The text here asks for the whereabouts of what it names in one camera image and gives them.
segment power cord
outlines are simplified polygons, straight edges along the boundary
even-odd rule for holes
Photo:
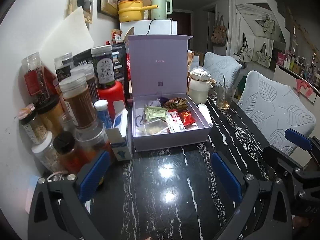
[[[150,22],[150,24],[149,24],[149,30],[148,30],[148,32],[147,32],[147,34],[150,32],[150,26],[151,26],[151,23],[154,21],[155,19],[153,19],[151,22]]]

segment red label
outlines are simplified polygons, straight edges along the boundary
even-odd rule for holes
[[[28,73],[24,75],[24,80],[26,81],[29,95],[33,96],[41,92],[37,72],[35,70],[28,71]]]

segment brown door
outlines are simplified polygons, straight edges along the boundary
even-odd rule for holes
[[[177,21],[178,35],[191,35],[191,13],[173,12],[168,17]]]

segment hanging bag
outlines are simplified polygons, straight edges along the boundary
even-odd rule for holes
[[[245,34],[243,33],[242,47],[240,49],[240,60],[243,63],[250,62],[252,57],[252,49],[249,48]]]
[[[271,57],[267,54],[266,43],[263,43],[261,50],[257,51],[257,53],[259,54],[259,57],[256,62],[269,68],[269,59]]]
[[[211,41],[214,46],[223,47],[227,42],[227,28],[224,26],[223,15],[219,20],[219,14],[217,17],[216,25],[214,27],[213,34],[211,36]]]

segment white box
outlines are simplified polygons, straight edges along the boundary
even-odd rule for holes
[[[132,137],[136,151],[147,151],[204,142],[210,125],[187,95],[188,39],[183,35],[129,36],[132,81]],[[187,99],[196,120],[195,129],[156,135],[139,135],[136,117],[144,105],[160,96]]]

